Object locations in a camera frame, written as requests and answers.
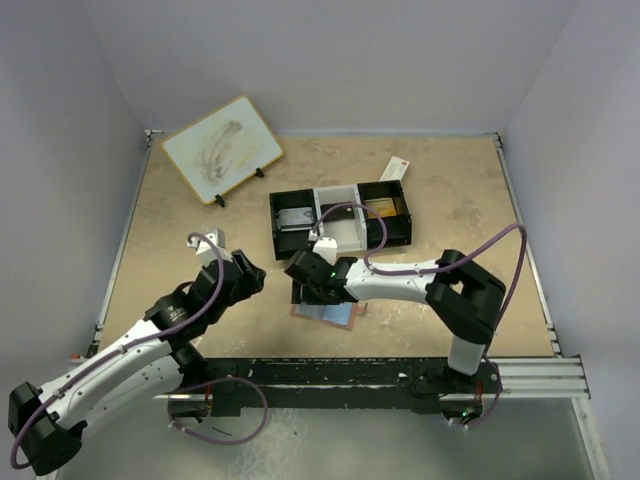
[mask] drawing on whiteboard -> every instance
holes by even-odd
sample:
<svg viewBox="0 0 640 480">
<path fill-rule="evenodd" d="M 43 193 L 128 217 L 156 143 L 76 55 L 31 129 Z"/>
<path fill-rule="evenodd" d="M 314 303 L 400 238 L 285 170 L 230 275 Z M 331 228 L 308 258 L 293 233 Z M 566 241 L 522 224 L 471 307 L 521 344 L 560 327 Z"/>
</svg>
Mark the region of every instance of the drawing on whiteboard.
<svg viewBox="0 0 640 480">
<path fill-rule="evenodd" d="M 206 136 L 198 154 L 202 177 L 217 185 L 227 175 L 243 170 L 257 153 L 254 135 L 237 120 L 226 121 L 222 128 Z"/>
</svg>

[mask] small object in tray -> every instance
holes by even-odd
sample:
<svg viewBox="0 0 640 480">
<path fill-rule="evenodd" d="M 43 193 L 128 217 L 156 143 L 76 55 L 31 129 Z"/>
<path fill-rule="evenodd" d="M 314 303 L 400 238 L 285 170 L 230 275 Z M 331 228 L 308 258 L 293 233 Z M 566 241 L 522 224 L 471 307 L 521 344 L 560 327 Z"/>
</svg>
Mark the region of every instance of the small object in tray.
<svg viewBox="0 0 640 480">
<path fill-rule="evenodd" d="M 313 210 L 311 207 L 283 208 L 278 211 L 278 228 L 282 232 L 311 230 Z"/>
<path fill-rule="evenodd" d="M 373 208 L 381 217 L 395 217 L 398 214 L 392 198 L 373 198 L 367 200 L 364 204 Z M 371 212 L 367 212 L 367 218 L 376 218 L 376 216 Z"/>
<path fill-rule="evenodd" d="M 327 203 L 326 205 L 320 205 L 320 213 L 324 215 L 327 210 L 331 207 L 335 207 L 336 205 L 341 205 L 342 202 L 339 203 Z M 355 218 L 355 214 L 353 213 L 353 208 L 338 208 L 331 212 L 329 216 L 325 217 L 323 222 L 336 222 L 338 220 L 353 220 Z"/>
</svg>

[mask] white backdrop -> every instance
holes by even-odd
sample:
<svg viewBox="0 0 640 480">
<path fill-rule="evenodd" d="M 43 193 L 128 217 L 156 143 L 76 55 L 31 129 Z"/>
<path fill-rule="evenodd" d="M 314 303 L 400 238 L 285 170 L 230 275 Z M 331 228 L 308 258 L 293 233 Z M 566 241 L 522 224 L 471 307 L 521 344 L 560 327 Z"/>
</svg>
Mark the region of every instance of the white backdrop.
<svg viewBox="0 0 640 480">
<path fill-rule="evenodd" d="M 282 132 L 505 128 L 575 0 L 83 0 L 143 125 L 247 94 Z"/>
<path fill-rule="evenodd" d="M 2 418 L 15 385 L 88 345 L 143 138 L 78 2 L 0 2 Z M 11 441 L 3 422 L 0 478 L 33 478 Z"/>
<path fill-rule="evenodd" d="M 638 478 L 640 2 L 582 0 L 506 135 L 566 355 L 581 354 L 615 478 Z"/>
</svg>

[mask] blue cloth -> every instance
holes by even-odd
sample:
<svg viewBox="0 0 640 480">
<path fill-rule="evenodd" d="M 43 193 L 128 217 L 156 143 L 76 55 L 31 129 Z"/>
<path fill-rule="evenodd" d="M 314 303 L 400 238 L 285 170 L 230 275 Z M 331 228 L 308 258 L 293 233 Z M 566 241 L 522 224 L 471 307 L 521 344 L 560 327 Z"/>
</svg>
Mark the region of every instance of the blue cloth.
<svg viewBox="0 0 640 480">
<path fill-rule="evenodd" d="M 340 305 L 296 305 L 296 313 L 314 320 L 324 320 L 342 327 L 349 325 L 353 303 L 341 303 Z"/>
</svg>

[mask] small whiteboard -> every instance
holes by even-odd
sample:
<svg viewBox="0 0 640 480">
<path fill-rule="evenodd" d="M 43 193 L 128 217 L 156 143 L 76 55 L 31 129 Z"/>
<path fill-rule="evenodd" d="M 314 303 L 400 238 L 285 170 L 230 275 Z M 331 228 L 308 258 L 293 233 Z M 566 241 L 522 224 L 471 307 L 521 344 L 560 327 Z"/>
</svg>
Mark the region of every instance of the small whiteboard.
<svg viewBox="0 0 640 480">
<path fill-rule="evenodd" d="M 202 203 L 215 202 L 283 154 L 251 101 L 238 97 L 164 140 L 162 147 Z"/>
</svg>

